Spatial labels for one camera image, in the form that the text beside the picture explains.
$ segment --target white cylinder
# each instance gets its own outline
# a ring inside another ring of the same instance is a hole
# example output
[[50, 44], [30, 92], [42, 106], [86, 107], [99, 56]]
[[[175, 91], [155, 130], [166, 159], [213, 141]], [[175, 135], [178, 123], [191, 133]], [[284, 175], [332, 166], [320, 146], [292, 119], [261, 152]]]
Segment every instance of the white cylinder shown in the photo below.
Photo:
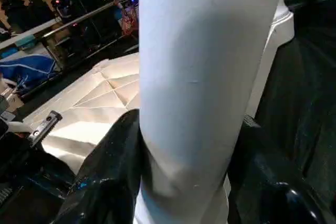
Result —
[[220, 186], [278, 0], [140, 0], [139, 223], [225, 223]]

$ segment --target electronic device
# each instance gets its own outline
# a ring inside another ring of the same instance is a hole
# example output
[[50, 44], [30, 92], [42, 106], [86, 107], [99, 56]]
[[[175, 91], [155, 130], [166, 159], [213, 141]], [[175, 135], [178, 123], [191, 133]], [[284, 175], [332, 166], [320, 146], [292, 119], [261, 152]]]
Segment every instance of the electronic device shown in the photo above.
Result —
[[[68, 23], [105, 4], [104, 0], [52, 0], [52, 5], [64, 23]], [[109, 8], [84, 22], [74, 24], [70, 29], [73, 36], [79, 36], [85, 45], [97, 45], [116, 39], [121, 35], [121, 27], [114, 19], [116, 7]]]

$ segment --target black equipment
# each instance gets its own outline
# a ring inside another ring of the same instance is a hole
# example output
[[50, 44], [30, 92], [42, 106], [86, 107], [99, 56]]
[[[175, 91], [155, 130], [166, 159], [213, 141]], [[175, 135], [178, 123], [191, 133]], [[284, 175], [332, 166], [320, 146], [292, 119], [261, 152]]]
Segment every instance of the black equipment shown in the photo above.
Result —
[[28, 138], [0, 120], [0, 223], [50, 223], [57, 214], [75, 176], [41, 141], [60, 119], [51, 112]]
[[[105, 4], [104, 0], [52, 0], [52, 5], [64, 23], [70, 22]], [[109, 8], [92, 18], [74, 24], [70, 30], [74, 37], [84, 40], [84, 45], [92, 46], [119, 38], [121, 27], [114, 19], [116, 7]]]
[[40, 25], [55, 18], [54, 13], [43, 0], [29, 0], [28, 10]]
[[53, 18], [54, 14], [42, 0], [30, 0], [29, 6], [23, 0], [0, 0], [1, 9], [14, 31], [22, 33]]
[[0, 0], [1, 10], [8, 17], [7, 22], [17, 33], [30, 30], [36, 26], [36, 20], [25, 6], [23, 0]]

